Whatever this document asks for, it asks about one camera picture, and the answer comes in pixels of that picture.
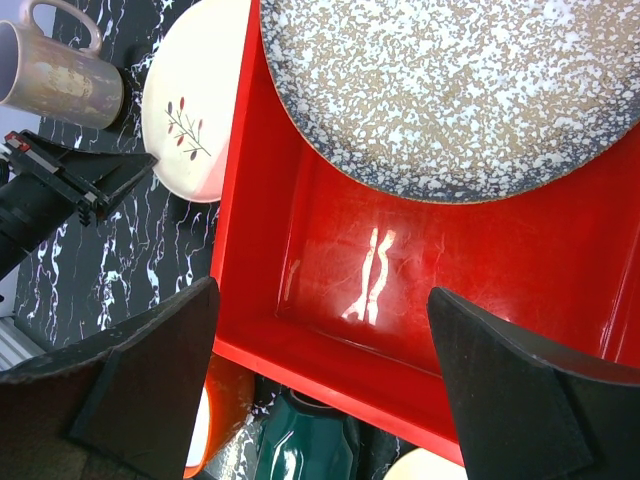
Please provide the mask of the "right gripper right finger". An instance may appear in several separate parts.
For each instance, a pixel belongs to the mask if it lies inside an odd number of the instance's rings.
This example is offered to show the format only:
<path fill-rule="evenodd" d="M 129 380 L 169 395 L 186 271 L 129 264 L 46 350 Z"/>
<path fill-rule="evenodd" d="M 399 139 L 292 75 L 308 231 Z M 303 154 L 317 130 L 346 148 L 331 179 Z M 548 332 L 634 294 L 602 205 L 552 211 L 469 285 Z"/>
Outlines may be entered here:
<path fill-rule="evenodd" d="M 639 371 L 436 287 L 427 314 L 471 479 L 636 479 Z"/>

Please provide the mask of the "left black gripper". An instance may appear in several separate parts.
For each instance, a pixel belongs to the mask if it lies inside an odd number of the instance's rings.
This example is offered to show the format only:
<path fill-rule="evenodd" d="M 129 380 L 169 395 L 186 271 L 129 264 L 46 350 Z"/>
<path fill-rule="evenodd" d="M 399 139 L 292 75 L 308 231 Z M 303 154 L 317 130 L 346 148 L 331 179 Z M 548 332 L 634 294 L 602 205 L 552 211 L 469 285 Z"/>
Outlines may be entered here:
<path fill-rule="evenodd" d="M 67 148 L 29 130 L 10 131 L 1 141 L 1 159 L 18 175 L 33 177 L 64 199 L 88 226 L 104 220 L 140 181 L 157 159 L 149 153 L 108 155 Z"/>

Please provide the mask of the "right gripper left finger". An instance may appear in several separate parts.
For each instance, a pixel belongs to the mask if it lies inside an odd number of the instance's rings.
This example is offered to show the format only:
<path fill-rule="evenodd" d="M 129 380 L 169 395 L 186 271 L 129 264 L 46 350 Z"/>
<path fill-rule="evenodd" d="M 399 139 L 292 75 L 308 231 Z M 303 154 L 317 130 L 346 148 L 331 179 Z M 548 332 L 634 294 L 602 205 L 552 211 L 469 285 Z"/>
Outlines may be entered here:
<path fill-rule="evenodd" d="M 2 372 L 2 478 L 182 478 L 219 301 L 205 277 Z"/>

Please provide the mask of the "pink cream round plate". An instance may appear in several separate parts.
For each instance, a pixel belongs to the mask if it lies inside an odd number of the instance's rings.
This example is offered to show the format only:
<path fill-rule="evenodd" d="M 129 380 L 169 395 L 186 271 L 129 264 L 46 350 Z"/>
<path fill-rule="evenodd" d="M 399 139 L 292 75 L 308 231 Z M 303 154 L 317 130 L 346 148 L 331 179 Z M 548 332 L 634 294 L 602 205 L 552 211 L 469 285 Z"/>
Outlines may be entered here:
<path fill-rule="evenodd" d="M 141 126 L 154 174 L 196 203 L 222 196 L 251 4 L 199 1 L 169 29 L 146 76 Z"/>

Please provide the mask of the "speckled grey large plate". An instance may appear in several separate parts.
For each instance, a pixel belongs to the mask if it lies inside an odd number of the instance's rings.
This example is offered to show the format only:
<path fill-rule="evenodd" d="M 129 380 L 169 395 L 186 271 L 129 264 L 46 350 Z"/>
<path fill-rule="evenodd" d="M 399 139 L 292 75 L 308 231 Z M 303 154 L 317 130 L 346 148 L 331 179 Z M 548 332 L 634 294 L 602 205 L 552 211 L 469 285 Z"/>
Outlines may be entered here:
<path fill-rule="evenodd" d="M 296 130 L 402 198 L 512 197 L 639 121 L 635 1 L 263 1 L 259 21 Z"/>

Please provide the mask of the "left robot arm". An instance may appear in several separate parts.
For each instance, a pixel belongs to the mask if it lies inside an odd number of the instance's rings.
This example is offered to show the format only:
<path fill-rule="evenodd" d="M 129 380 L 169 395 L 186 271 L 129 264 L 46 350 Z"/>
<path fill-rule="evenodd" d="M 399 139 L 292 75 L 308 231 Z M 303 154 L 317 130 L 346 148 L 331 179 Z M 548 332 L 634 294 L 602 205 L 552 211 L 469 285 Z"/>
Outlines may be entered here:
<path fill-rule="evenodd" d="M 105 220 L 156 165 L 148 153 L 68 148 L 29 130 L 1 144 L 1 276 L 72 216 Z"/>

